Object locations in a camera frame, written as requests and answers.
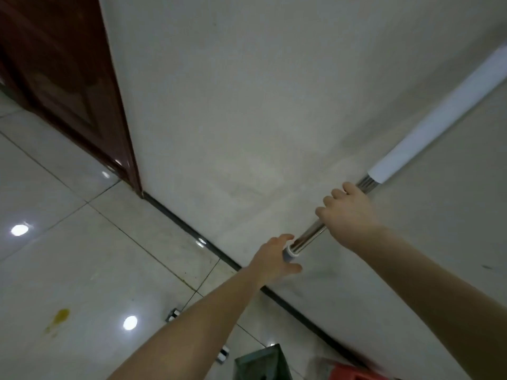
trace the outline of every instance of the tiled floor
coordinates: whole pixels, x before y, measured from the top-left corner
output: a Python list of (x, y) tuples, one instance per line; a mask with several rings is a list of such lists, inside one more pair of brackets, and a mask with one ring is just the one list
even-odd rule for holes
[[(234, 271), (37, 116), (0, 94), (0, 373), (104, 379), (164, 325), (169, 311)], [(28, 230), (13, 236), (15, 225)], [(123, 329), (135, 315), (137, 326)], [(343, 361), (264, 294), (243, 313), (234, 359), (280, 343), (295, 380)]]

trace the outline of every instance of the black baseboard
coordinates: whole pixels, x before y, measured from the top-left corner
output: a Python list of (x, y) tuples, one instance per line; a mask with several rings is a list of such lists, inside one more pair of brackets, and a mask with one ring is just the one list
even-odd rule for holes
[[(173, 212), (168, 210), (165, 206), (160, 204), (155, 198), (150, 196), (149, 193), (143, 192), (143, 194), (144, 194), (144, 199), (146, 201), (148, 201), (151, 205), (153, 205), (155, 208), (157, 208), (159, 211), (161, 211), (164, 215), (166, 215), (172, 221), (174, 221), (176, 224), (178, 224), (181, 229), (183, 229), (185, 232), (190, 234), (194, 239), (198, 240), (199, 238), (202, 238), (202, 239), (206, 240), (206, 247), (209, 250), (211, 250), (215, 255), (217, 255), (221, 260), (225, 261), (228, 265), (230, 265), (235, 270), (241, 269), (241, 266), (237, 262), (232, 260), (221, 249), (219, 249), (217, 246), (215, 246), (213, 243), (211, 243), (209, 240), (207, 240), (198, 231), (194, 230), (186, 222), (181, 220), (181, 218), (179, 218)], [(331, 348), (333, 348), (335, 351), (337, 351), (343, 358), (348, 360), (351, 364), (355, 365), (356, 367), (368, 368), (367, 365), (364, 363), (364, 361), (361, 360), (361, 358), (359, 358), (356, 354), (349, 351), (346, 347), (344, 347), (339, 342), (334, 340), (326, 332), (324, 332), (322, 329), (320, 329), (318, 326), (316, 326), (314, 323), (312, 323), (310, 320), (308, 320), (306, 317), (304, 317), (299, 311), (297, 311), (288, 302), (286, 302), (280, 296), (275, 294), (275, 292), (273, 292), (271, 289), (269, 289), (268, 287), (262, 287), (261, 290), (263, 291), (264, 294), (266, 294), (271, 299), (273, 299), (276, 302), (276, 304), (278, 304), (283, 309), (285, 309), (288, 313), (290, 313), (292, 316), (294, 316), (301, 324), (303, 324), (310, 331), (315, 333), (319, 338), (324, 340), (324, 342), (327, 345), (329, 345)]]

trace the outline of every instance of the red plastic container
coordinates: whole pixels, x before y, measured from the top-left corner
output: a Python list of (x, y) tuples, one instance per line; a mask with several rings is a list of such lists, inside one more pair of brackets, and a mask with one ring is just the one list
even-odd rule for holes
[(345, 364), (337, 364), (328, 380), (389, 380), (387, 377), (365, 369), (352, 367)]

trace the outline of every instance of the wooden door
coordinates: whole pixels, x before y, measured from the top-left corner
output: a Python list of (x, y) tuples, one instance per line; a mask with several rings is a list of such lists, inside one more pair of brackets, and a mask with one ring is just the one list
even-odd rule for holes
[(31, 110), (140, 192), (98, 0), (0, 0), (0, 49)]

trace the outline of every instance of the bare arm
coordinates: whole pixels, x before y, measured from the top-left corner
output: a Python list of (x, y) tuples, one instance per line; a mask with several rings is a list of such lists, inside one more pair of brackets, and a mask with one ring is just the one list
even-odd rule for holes
[(315, 213), (422, 319), (474, 380), (502, 378), (507, 309), (431, 261), (378, 223), (369, 199), (343, 185)]
[(265, 284), (301, 272), (282, 249), (292, 235), (263, 244), (250, 265), (155, 333), (109, 380), (200, 380), (206, 376), (244, 309)]

